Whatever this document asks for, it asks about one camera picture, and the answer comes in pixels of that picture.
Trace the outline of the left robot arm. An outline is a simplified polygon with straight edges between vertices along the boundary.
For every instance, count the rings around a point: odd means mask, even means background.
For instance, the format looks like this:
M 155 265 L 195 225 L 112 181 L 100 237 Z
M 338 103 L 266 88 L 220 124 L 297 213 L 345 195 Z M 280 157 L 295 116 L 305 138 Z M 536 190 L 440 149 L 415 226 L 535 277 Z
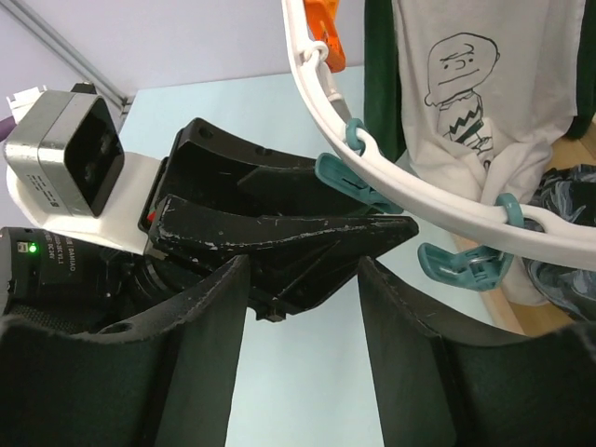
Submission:
M 104 309 L 125 294 L 156 305 L 245 255 L 248 305 L 283 320 L 330 298 L 375 258 L 413 238 L 389 216 L 321 182 L 311 158 L 244 141 L 195 119 L 151 180 L 139 229 L 144 256 L 33 229 L 10 230 L 8 296 L 40 309 Z

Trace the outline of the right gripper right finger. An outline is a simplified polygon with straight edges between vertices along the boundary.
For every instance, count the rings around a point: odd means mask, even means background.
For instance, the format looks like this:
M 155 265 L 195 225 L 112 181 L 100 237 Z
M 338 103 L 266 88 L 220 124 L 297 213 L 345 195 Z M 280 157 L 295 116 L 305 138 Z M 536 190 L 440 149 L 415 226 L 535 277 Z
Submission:
M 387 446 L 591 446 L 595 326 L 538 337 L 471 318 L 378 261 L 359 299 Z

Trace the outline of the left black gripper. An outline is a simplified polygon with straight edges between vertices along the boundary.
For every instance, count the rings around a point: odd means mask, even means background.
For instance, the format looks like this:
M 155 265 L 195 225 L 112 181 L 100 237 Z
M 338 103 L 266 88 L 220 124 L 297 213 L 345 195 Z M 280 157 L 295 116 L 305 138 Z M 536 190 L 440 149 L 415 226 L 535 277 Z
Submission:
M 306 168 L 258 167 L 256 145 L 196 118 L 180 129 L 139 219 L 139 276 L 187 289 L 236 256 L 250 268 L 249 305 L 276 321 L 311 310 L 418 234 L 411 217 L 374 214 Z

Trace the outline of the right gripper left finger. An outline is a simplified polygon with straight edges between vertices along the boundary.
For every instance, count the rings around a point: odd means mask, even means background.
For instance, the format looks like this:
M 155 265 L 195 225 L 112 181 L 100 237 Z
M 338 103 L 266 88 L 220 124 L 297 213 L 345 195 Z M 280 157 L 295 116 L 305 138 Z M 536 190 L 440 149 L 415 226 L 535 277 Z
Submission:
M 224 445 L 250 275 L 235 257 L 96 334 L 2 318 L 2 444 Z

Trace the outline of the white round clip hanger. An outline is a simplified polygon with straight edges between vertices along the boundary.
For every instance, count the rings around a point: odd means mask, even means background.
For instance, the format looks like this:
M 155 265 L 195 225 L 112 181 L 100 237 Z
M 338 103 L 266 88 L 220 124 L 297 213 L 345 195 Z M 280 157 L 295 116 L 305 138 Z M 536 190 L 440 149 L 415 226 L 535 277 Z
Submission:
M 595 230 L 566 222 L 543 208 L 521 206 L 522 215 L 539 223 L 541 231 L 508 224 L 501 206 L 486 206 L 443 191 L 411 175 L 383 158 L 373 136 L 362 129 L 357 135 L 366 143 L 362 156 L 346 144 L 344 117 L 335 104 L 332 74 L 326 67 L 326 47 L 310 38 L 305 7 L 301 1 L 282 2 L 291 73 L 309 114 L 334 152 L 364 182 L 410 213 L 481 245 L 522 258 L 593 270 Z

